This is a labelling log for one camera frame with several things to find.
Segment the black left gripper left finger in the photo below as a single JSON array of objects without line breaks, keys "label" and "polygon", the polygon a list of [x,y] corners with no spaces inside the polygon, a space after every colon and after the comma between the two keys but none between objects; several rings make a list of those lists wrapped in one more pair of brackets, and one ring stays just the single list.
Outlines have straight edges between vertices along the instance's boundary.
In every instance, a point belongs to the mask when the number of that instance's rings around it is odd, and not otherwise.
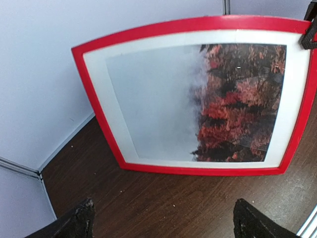
[{"label": "black left gripper left finger", "polygon": [[93,200],[87,198],[62,217],[27,238],[92,238],[95,219]]}]

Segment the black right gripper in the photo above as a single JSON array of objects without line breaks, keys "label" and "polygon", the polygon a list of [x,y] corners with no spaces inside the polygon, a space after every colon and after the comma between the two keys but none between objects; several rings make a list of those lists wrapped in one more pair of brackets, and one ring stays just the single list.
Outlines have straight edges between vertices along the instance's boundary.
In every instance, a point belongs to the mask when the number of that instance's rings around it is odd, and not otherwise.
[{"label": "black right gripper", "polygon": [[317,0],[312,0],[308,5],[304,20],[312,23],[301,39],[301,46],[305,50],[316,49],[317,42],[314,38],[317,33]]}]

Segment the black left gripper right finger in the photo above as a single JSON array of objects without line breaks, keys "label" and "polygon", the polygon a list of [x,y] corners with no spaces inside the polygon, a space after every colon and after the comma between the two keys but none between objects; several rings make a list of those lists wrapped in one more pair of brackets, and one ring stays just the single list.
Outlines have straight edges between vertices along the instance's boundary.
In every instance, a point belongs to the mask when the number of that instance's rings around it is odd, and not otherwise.
[{"label": "black left gripper right finger", "polygon": [[236,238],[297,238],[298,236],[275,223],[245,199],[236,201],[233,210]]}]

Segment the clear acrylic sheet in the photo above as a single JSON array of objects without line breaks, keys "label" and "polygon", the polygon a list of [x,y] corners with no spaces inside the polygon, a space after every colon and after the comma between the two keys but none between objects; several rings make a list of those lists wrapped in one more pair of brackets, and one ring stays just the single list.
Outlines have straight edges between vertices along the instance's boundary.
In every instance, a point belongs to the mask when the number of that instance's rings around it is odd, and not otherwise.
[{"label": "clear acrylic sheet", "polygon": [[78,55],[87,95],[124,169],[281,173],[300,127],[311,51],[300,34],[127,33]]}]

